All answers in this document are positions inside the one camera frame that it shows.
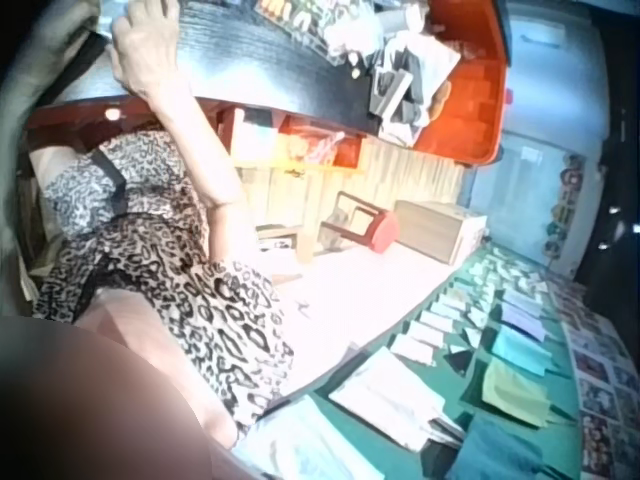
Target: woman's hand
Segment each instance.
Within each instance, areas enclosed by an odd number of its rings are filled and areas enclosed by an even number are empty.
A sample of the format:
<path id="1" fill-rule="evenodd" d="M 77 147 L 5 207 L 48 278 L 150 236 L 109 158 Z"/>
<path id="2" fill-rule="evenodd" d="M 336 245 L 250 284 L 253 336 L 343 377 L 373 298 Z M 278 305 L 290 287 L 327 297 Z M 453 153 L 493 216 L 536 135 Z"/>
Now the woman's hand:
<path id="1" fill-rule="evenodd" d="M 178 71 L 177 45 L 180 5 L 178 0 L 130 0 L 128 15 L 112 26 L 110 49 L 113 75 L 125 88 L 153 108 L 183 88 Z"/>

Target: cloth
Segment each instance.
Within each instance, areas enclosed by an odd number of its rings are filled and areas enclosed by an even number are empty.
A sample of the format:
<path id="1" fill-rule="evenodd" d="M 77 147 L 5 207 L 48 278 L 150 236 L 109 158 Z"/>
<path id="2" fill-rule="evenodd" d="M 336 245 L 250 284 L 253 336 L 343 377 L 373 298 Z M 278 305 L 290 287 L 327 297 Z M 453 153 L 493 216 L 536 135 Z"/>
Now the cloth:
<path id="1" fill-rule="evenodd" d="M 543 470 L 542 452 L 482 417 L 474 417 L 446 480 L 533 480 Z"/>
<path id="2" fill-rule="evenodd" d="M 91 155 L 45 189 L 66 235 L 34 316 L 75 323 L 104 289 L 142 294 L 241 433 L 291 368 L 283 313 L 271 281 L 239 262 L 210 263 L 204 207 L 166 132 L 141 131 L 100 150 L 126 179 L 128 211 Z"/>
<path id="3" fill-rule="evenodd" d="M 482 384 L 482 400 L 535 427 L 546 427 L 551 411 L 547 389 L 494 358 Z"/>
<path id="4" fill-rule="evenodd" d="M 232 453 L 287 480 L 382 480 L 309 396 L 261 419 Z"/>
<path id="5" fill-rule="evenodd" d="M 538 342 L 544 342 L 547 336 L 547 330 L 539 319 L 527 315 L 508 303 L 502 304 L 502 321 L 519 328 L 523 332 L 531 335 Z"/>
<path id="6" fill-rule="evenodd" d="M 552 366 L 548 351 L 509 327 L 500 329 L 491 353 L 540 377 Z"/>

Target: black strap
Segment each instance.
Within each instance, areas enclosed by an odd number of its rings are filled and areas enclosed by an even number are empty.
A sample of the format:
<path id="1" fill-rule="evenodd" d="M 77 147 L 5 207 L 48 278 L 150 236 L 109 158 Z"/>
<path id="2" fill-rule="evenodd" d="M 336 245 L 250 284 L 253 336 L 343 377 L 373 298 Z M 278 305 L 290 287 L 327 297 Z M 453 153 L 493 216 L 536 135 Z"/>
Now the black strap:
<path id="1" fill-rule="evenodd" d="M 96 148 L 91 154 L 91 160 L 93 163 L 109 177 L 116 187 L 113 195 L 111 196 L 111 207 L 115 216 L 124 215 L 127 213 L 128 201 L 126 195 L 127 179 L 124 178 L 120 170 L 116 168 L 109 157 L 107 157 L 102 150 Z"/>

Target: red object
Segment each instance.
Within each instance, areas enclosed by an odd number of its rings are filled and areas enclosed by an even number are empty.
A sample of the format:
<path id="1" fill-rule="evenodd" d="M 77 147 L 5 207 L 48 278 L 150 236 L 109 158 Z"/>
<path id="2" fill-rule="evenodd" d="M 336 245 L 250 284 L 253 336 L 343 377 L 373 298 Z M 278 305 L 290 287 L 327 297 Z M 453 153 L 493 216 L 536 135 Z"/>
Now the red object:
<path id="1" fill-rule="evenodd" d="M 339 192 L 338 200 L 341 196 L 349 198 L 362 205 L 356 207 L 356 210 L 372 217 L 371 223 L 367 227 L 367 231 L 364 235 L 361 235 L 359 233 L 352 232 L 348 228 L 340 227 L 329 222 L 322 222 L 320 226 L 339 233 L 342 238 L 346 238 L 347 240 L 351 240 L 359 245 L 368 247 L 376 253 L 384 253 L 385 250 L 387 250 L 387 248 L 397 240 L 400 233 L 400 226 L 398 225 L 398 219 L 395 214 L 389 210 L 373 205 L 372 203 L 365 202 L 361 198 L 349 193 Z"/>
<path id="2" fill-rule="evenodd" d="M 490 163 L 502 132 L 507 53 L 493 0 L 430 2 L 429 20 L 444 25 L 442 41 L 461 41 L 479 52 L 453 69 L 451 95 L 440 116 L 425 128 L 414 150 L 469 165 Z"/>

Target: woman's arm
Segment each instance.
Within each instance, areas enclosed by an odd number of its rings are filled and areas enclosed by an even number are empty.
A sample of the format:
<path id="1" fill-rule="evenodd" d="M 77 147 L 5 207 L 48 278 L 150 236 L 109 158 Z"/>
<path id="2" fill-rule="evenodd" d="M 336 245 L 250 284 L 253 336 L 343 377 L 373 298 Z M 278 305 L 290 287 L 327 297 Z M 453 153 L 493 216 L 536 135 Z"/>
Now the woman's arm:
<path id="1" fill-rule="evenodd" d="M 177 0 L 133 0 L 113 24 L 117 80 L 146 100 L 178 146 L 191 180 L 208 207 L 212 261 L 254 263 L 257 235 L 233 162 L 177 67 Z"/>

